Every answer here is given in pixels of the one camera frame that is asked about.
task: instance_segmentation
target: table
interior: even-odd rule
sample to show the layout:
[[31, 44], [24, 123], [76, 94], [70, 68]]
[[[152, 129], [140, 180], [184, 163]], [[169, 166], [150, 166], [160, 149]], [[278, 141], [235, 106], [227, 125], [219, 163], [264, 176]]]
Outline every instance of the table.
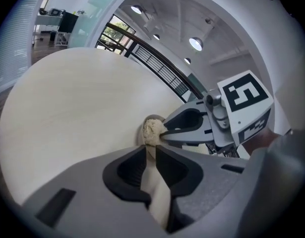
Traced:
[[136, 145], [150, 114], [182, 105], [156, 75], [113, 52], [73, 48], [31, 66], [0, 120], [0, 164], [22, 204], [40, 186], [85, 159]]

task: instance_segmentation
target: black metal railing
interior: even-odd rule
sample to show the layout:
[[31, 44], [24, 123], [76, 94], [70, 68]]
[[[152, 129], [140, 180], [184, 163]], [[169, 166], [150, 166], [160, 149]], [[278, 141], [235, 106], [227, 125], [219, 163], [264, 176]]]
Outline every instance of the black metal railing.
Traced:
[[[194, 84], [190, 82], [188, 77], [186, 77], [172, 62], [170, 62], [163, 54], [158, 52], [152, 46], [147, 44], [145, 41], [141, 40], [137, 36], [119, 28], [113, 24], [107, 23], [107, 27], [123, 34], [129, 39], [133, 40], [130, 47], [126, 48], [118, 41], [114, 40], [112, 37], [102, 33], [97, 45], [105, 47], [109, 51], [114, 51], [115, 49], [121, 50], [121, 53], [126, 50], [125, 57], [130, 55], [135, 57], [138, 61], [143, 63], [148, 69], [155, 73], [164, 83], [167, 84], [183, 102], [186, 100], [182, 95], [188, 90], [196, 96], [198, 99], [202, 99], [202, 93], [196, 88]], [[110, 41], [103, 40], [102, 36], [105, 36]], [[139, 45], [139, 48], [133, 52], [134, 48]]]

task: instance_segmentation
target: ceiling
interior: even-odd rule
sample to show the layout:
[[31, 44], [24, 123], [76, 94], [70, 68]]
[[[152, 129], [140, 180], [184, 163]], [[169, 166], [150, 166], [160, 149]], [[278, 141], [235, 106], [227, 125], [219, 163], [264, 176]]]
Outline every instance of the ceiling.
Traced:
[[[135, 13], [131, 5], [141, 6], [145, 13]], [[211, 70], [219, 81], [251, 69], [260, 77], [237, 34], [212, 11], [193, 0], [125, 0], [120, 10], [131, 19], [127, 22], [130, 26], [135, 23], [150, 38], [159, 34], [159, 42], [180, 59], [191, 58], [189, 67], [196, 75]], [[155, 27], [145, 28], [147, 22]], [[190, 45], [192, 37], [203, 40], [201, 52]], [[237, 68], [230, 66], [226, 70], [229, 62], [237, 64]]]

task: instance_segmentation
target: floor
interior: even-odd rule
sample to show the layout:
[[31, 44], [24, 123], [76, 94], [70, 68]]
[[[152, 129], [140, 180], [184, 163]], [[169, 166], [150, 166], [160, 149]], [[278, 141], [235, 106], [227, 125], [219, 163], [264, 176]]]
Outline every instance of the floor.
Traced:
[[[54, 42], [50, 42], [50, 34], [38, 34], [35, 36], [35, 44], [32, 46], [32, 53], [31, 53], [32, 64], [35, 64], [37, 61], [41, 60], [42, 58], [63, 49], [66, 49], [66, 47], [54, 47]], [[4, 103], [11, 89], [12, 87], [0, 93], [0, 117]], [[7, 189], [7, 186], [5, 184], [5, 181], [3, 179], [1, 168], [0, 168], [0, 191], [2, 195], [6, 197], [11, 197]]]

